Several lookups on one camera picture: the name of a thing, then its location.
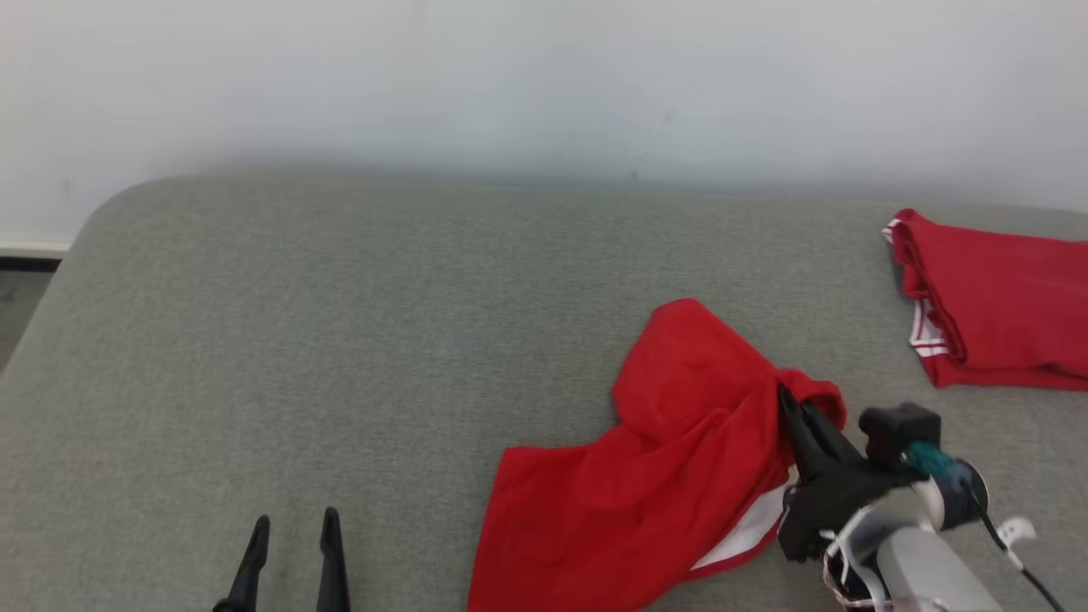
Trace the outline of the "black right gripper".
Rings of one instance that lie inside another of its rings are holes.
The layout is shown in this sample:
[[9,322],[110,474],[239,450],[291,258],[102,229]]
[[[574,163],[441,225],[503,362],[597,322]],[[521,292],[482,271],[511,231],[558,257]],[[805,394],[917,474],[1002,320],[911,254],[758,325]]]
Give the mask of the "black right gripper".
[[778,385],[778,402],[799,469],[778,531],[786,560],[815,560],[828,549],[821,531],[839,531],[860,507],[927,478],[913,467],[887,467],[863,457],[823,411],[784,384]]

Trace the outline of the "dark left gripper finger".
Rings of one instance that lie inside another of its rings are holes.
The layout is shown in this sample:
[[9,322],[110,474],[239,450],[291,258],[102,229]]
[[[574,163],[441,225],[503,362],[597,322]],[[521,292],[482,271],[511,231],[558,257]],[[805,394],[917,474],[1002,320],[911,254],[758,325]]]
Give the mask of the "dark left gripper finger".
[[335,507],[324,511],[320,550],[323,562],[316,612],[351,612],[349,574],[343,554],[341,518]]
[[240,566],[235,573],[228,596],[217,601],[212,612],[256,612],[259,577],[264,570],[269,550],[269,516],[262,515],[255,523]]

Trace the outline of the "red shorts white trim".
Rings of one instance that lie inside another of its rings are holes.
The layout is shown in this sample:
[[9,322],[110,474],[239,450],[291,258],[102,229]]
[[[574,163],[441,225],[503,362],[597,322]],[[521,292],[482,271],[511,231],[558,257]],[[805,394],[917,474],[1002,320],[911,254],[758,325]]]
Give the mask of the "red shorts white trim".
[[617,426],[586,445],[502,453],[467,612],[638,612],[749,562],[770,528],[707,554],[781,501],[794,462],[781,388],[846,425],[834,383],[772,365],[703,303],[658,307],[615,379]]

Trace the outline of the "red basketball jersey white shoulders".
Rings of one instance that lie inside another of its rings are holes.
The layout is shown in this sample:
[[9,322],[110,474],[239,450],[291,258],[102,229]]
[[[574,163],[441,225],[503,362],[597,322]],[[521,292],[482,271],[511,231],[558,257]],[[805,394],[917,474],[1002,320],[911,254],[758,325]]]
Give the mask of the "red basketball jersey white shoulders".
[[1088,392],[1088,241],[935,224],[882,229],[914,304],[908,347],[936,388]]

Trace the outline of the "grey fabric sofa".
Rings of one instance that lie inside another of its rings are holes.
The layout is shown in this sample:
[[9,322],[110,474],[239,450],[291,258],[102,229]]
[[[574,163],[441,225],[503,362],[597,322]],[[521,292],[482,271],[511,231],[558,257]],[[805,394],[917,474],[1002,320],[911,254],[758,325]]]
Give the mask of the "grey fabric sofa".
[[271,519],[260,609],[314,611],[326,507],[354,609],[467,600],[500,453],[574,445],[691,296],[858,413],[942,417],[1023,560],[1088,612],[1088,393],[937,390],[906,346],[895,204],[256,178],[122,191],[0,375],[0,612],[210,612]]

